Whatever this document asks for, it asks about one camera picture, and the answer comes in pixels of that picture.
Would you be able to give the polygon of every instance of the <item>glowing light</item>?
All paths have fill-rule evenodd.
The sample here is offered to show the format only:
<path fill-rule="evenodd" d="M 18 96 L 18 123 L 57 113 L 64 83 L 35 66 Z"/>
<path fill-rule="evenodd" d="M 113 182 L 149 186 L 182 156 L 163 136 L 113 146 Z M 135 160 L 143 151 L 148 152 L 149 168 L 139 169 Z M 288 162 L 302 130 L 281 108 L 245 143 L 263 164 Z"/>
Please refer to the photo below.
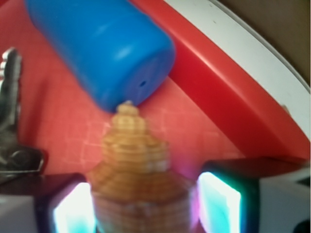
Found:
<path fill-rule="evenodd" d="M 210 172 L 198 179 L 200 220 L 207 232 L 240 233 L 241 194 Z"/>
<path fill-rule="evenodd" d="M 88 183 L 78 184 L 54 209 L 57 233 L 94 233 L 95 214 Z"/>

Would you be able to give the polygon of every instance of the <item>plastic toy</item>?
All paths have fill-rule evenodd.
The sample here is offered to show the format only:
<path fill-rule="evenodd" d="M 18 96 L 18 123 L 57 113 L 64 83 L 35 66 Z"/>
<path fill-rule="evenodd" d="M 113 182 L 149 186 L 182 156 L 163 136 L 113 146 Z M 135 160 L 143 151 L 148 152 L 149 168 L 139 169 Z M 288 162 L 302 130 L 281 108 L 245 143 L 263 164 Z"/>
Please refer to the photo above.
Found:
<path fill-rule="evenodd" d="M 175 50 L 151 19 L 125 0 L 26 0 L 35 27 L 102 109 L 148 98 Z"/>
<path fill-rule="evenodd" d="M 103 150 L 88 175 L 101 232 L 190 232 L 194 183 L 170 170 L 168 144 L 130 102 L 118 107 Z"/>

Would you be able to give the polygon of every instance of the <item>small hole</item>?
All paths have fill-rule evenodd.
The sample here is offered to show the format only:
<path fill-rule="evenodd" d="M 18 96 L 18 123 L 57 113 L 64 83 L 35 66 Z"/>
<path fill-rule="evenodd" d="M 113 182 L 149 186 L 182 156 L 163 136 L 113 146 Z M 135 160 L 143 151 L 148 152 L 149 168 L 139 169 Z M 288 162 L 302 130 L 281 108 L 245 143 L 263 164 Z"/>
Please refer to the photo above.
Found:
<path fill-rule="evenodd" d="M 143 81 L 139 86 L 140 87 L 143 87 L 143 86 L 145 86 L 146 85 L 146 81 Z"/>

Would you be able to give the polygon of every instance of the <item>red surface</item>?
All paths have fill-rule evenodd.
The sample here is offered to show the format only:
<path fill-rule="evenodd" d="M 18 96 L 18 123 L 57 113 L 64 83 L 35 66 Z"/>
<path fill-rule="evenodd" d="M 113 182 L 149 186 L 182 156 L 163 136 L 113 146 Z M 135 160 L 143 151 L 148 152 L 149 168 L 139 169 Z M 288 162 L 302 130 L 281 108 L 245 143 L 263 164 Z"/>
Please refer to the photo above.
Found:
<path fill-rule="evenodd" d="M 246 156 L 310 157 L 292 118 L 242 68 L 162 0 L 131 0 L 174 40 L 171 79 Z"/>
<path fill-rule="evenodd" d="M 111 115 L 101 111 L 31 24 L 22 0 L 0 8 L 0 52 L 23 57 L 19 139 L 44 149 L 46 174 L 87 172 L 101 159 Z M 171 80 L 140 106 L 152 132 L 170 144 L 173 169 L 196 179 L 205 160 L 242 157 L 239 150 Z"/>

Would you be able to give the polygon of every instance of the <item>white surface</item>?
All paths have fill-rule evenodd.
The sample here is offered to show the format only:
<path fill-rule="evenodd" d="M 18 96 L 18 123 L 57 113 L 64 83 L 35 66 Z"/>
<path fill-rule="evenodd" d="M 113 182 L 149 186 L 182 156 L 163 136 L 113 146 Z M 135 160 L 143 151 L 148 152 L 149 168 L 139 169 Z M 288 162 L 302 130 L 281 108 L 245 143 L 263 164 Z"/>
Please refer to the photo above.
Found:
<path fill-rule="evenodd" d="M 310 187 L 297 181 L 310 177 L 310 168 L 259 181 L 260 233 L 292 233 L 310 219 Z"/>
<path fill-rule="evenodd" d="M 310 93 L 271 51 L 209 0 L 165 1 L 285 105 L 310 140 Z"/>
<path fill-rule="evenodd" d="M 36 233 L 34 201 L 31 196 L 0 194 L 0 232 Z"/>

